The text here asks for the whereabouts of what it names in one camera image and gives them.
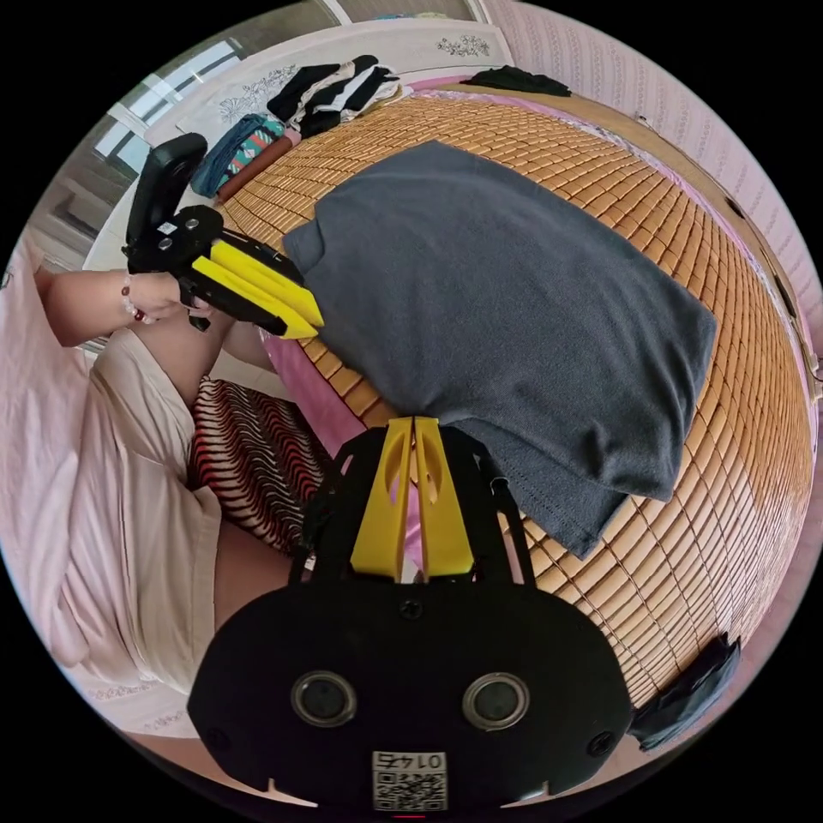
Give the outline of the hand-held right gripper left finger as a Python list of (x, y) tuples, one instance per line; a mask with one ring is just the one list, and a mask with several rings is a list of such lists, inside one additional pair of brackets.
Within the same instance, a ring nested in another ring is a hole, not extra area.
[(412, 432), (411, 418), (395, 418), (387, 425), (351, 553), (351, 567), (356, 574), (402, 573)]

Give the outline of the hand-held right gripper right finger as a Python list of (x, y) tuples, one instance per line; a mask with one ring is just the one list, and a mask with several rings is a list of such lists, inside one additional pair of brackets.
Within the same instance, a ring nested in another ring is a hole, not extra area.
[(464, 576), (473, 554), (439, 422), (414, 418), (414, 456), (425, 576)]

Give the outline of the person's left hand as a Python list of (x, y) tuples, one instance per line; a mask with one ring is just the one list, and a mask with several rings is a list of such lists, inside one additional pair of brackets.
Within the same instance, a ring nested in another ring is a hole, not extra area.
[(132, 276), (129, 299), (136, 316), (145, 322), (169, 318), (209, 319), (213, 309), (203, 300), (194, 297), (188, 305), (181, 297), (178, 281), (169, 273), (140, 273)]

